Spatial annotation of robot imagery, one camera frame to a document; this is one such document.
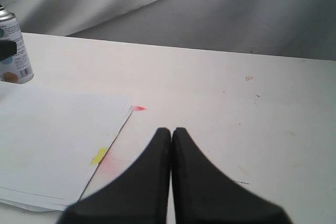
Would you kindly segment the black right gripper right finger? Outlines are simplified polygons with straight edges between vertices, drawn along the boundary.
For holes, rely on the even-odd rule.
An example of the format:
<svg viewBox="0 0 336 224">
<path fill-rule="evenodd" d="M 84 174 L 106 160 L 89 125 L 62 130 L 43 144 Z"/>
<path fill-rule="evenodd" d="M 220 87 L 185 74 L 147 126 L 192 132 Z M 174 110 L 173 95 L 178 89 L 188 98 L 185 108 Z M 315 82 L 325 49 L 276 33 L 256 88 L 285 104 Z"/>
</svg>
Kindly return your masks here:
<svg viewBox="0 0 336 224">
<path fill-rule="evenodd" d="M 238 185 L 213 165 L 185 128 L 172 136 L 176 223 L 288 223 L 284 209 Z"/>
</svg>

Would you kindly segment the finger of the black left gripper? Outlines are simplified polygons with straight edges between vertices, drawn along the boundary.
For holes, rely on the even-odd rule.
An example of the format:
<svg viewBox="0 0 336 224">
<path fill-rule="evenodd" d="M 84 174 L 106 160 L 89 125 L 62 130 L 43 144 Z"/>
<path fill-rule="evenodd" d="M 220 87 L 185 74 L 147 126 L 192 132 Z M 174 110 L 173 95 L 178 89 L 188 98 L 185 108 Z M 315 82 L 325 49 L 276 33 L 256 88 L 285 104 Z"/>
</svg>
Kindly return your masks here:
<svg viewBox="0 0 336 224">
<path fill-rule="evenodd" d="M 0 41 L 0 61 L 3 61 L 17 54 L 17 45 L 15 41 L 1 40 Z"/>
</svg>

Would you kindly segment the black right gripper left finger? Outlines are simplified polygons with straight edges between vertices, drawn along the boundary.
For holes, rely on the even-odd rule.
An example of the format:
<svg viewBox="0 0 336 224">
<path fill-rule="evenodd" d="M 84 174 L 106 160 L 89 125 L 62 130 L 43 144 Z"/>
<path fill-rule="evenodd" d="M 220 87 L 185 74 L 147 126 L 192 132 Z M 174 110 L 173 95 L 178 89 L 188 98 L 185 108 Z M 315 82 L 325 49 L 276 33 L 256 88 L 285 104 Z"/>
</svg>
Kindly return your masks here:
<svg viewBox="0 0 336 224">
<path fill-rule="evenodd" d="M 58 223 L 166 223 L 171 133 L 158 128 L 134 163 L 114 181 L 67 207 Z"/>
</svg>

